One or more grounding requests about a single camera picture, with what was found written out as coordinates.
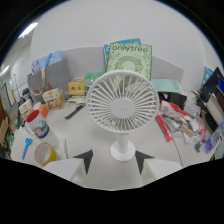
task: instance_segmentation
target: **book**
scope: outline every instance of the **book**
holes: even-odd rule
[[[111,43],[107,72],[118,69],[138,72],[151,80],[152,46],[135,43]]]
[[[141,44],[141,40],[140,40],[140,38],[133,38],[133,39],[127,39],[127,40],[119,40],[119,41],[116,41],[114,43],[136,43],[136,44]],[[109,44],[104,44],[104,55],[105,55],[106,63],[108,62],[109,51],[110,51],[110,45]]]

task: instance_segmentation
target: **scissors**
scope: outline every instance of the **scissors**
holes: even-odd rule
[[[33,140],[32,140],[31,138],[26,138],[26,140],[25,140],[26,145],[25,145],[25,148],[24,148],[24,150],[23,150],[23,156],[22,156],[22,159],[23,159],[23,160],[24,160],[24,158],[25,158],[27,148],[28,148],[28,146],[29,146],[32,142],[33,142]]]

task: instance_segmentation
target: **ceiling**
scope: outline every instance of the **ceiling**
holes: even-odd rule
[[[38,22],[41,17],[35,19],[32,23]],[[9,74],[10,68],[12,68],[13,64],[16,62],[17,58],[21,55],[21,53],[25,50],[27,46],[31,44],[33,33],[35,28],[23,38],[18,38],[15,43],[11,46],[9,51],[7,52],[6,57],[3,62],[0,64],[4,64],[4,68],[9,65],[9,69],[1,76],[1,79],[4,79],[5,76]]]

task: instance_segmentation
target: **fan base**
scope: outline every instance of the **fan base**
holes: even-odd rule
[[[127,161],[135,155],[135,146],[132,142],[128,141],[128,151],[126,153],[120,153],[118,151],[118,142],[116,141],[111,145],[110,153],[118,161]]]

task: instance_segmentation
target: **pen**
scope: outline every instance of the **pen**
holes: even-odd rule
[[[62,139],[62,141],[63,141],[63,149],[64,149],[64,154],[65,154],[65,159],[68,159],[66,141],[64,138]]]

